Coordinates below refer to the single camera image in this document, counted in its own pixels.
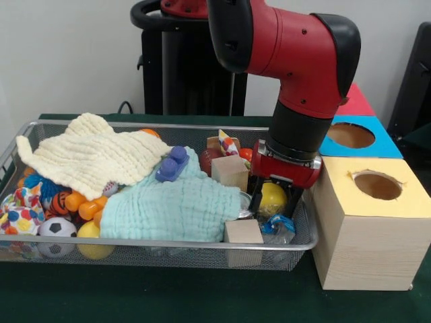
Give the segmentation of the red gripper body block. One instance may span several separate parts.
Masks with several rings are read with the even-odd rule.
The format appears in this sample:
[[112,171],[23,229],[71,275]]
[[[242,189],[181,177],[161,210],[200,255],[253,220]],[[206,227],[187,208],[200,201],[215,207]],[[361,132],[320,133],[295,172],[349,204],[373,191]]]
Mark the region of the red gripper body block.
[[254,151],[251,160],[251,172],[254,176],[289,182],[293,187],[303,189],[313,186],[321,168],[322,159],[319,155],[310,163],[297,164]]

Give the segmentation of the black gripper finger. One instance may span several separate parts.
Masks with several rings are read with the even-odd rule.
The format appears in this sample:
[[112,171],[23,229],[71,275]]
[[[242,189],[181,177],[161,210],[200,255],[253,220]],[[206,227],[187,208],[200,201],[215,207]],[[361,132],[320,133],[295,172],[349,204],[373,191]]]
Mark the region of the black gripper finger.
[[261,191],[261,187],[265,179],[259,176],[250,176],[250,195],[254,197],[257,192]]
[[304,189],[303,188],[297,188],[297,187],[291,187],[289,192],[290,192],[290,197],[289,197],[288,202],[287,202],[286,207],[285,207],[285,216],[288,218],[292,218],[294,211],[296,209],[296,206],[302,197]]

